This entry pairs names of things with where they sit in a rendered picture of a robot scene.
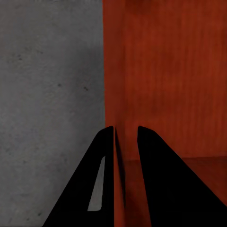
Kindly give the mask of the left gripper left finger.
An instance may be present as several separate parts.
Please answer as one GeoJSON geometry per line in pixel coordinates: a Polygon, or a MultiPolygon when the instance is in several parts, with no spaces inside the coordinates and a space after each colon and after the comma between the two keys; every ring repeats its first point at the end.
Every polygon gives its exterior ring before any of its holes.
{"type": "Polygon", "coordinates": [[[114,227],[114,127],[100,130],[42,227],[114,227]],[[102,207],[87,211],[105,156],[102,207]]]}

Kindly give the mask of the storage box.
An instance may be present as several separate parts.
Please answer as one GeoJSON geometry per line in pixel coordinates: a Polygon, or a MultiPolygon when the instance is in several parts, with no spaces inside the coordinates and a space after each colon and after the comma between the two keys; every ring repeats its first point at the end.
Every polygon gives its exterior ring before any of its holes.
{"type": "Polygon", "coordinates": [[[103,39],[114,227],[152,227],[139,126],[227,206],[227,0],[103,0],[103,39]]]}

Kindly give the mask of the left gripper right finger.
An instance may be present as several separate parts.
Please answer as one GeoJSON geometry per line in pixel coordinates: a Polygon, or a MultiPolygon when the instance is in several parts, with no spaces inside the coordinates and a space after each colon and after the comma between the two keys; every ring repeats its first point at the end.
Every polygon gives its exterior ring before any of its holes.
{"type": "Polygon", "coordinates": [[[227,206],[153,130],[137,137],[152,227],[227,227],[227,206]]]}

